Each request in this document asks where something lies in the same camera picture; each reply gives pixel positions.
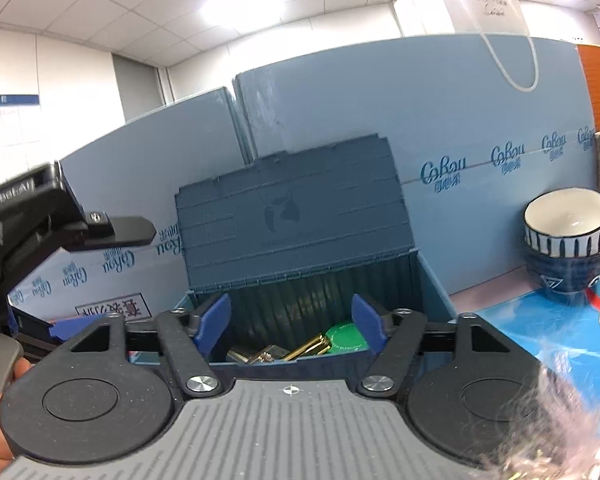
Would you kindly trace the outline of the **blue foam board panel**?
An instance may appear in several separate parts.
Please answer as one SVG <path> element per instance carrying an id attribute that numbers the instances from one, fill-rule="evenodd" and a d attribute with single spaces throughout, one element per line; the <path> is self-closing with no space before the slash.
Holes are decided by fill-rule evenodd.
<path id="1" fill-rule="evenodd" d="M 577 47 L 516 36 L 355 44 L 240 73 L 258 155 L 377 134 L 393 154 L 416 246 L 447 292 L 521 266 L 524 207 L 592 188 L 594 118 Z"/>

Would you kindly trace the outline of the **shiny metal cylinder object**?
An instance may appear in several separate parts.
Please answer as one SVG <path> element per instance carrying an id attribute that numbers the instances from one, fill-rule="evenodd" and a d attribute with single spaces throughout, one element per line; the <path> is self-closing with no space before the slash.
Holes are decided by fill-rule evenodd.
<path id="1" fill-rule="evenodd" d="M 269 344 L 257 352 L 234 347 L 227 351 L 226 359 L 228 362 L 244 365 L 274 363 L 277 361 L 291 362 L 308 356 L 322 356 L 329 352 L 331 348 L 332 342 L 330 339 L 324 334 L 318 334 L 294 350 L 287 350 L 277 344 Z"/>

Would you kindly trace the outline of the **colourful printed table mat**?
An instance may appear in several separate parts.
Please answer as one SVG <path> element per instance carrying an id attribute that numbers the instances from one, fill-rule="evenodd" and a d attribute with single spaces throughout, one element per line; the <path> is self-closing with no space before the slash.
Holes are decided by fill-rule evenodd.
<path id="1" fill-rule="evenodd" d="M 539 290 L 486 308 L 480 315 L 600 404 L 600 311 L 563 304 Z"/>

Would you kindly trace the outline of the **white paper shopping bag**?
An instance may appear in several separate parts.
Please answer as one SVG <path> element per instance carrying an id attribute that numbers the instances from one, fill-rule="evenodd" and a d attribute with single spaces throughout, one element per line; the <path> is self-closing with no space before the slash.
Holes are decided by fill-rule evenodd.
<path id="1" fill-rule="evenodd" d="M 404 37 L 475 34 L 486 46 L 505 81 L 522 93 L 533 92 L 540 81 L 538 52 L 519 0 L 396 0 L 393 12 Z M 533 77 L 518 84 L 493 47 L 493 36 L 524 38 L 529 46 Z"/>

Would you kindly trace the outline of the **dark blue lower bowl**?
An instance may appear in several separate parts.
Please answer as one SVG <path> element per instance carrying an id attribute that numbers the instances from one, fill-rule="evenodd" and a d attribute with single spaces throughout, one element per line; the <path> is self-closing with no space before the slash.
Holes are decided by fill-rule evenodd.
<path id="1" fill-rule="evenodd" d="M 556 294 L 575 294 L 600 281 L 600 253 L 584 257 L 551 257 L 526 246 L 524 261 L 530 276 Z"/>

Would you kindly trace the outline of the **blue plastic storage box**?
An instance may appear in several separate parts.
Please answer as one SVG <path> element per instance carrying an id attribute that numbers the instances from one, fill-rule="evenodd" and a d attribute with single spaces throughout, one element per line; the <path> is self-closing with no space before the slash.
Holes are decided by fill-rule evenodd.
<path id="1" fill-rule="evenodd" d="M 398 356 L 366 351 L 251 365 L 234 347 L 294 350 L 351 317 L 352 296 L 377 312 L 445 323 L 450 300 L 418 250 L 389 142 L 362 136 L 280 152 L 175 197 L 188 289 L 182 304 L 229 294 L 230 325 L 208 359 L 222 382 L 413 376 L 416 342 Z"/>

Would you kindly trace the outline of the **blue striped ceramic bowl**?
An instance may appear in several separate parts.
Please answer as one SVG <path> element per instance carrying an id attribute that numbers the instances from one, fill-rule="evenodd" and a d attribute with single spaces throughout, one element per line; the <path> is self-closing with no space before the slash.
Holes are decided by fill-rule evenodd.
<path id="1" fill-rule="evenodd" d="M 561 188 L 528 203 L 524 242 L 550 258 L 583 258 L 600 254 L 600 192 Z"/>

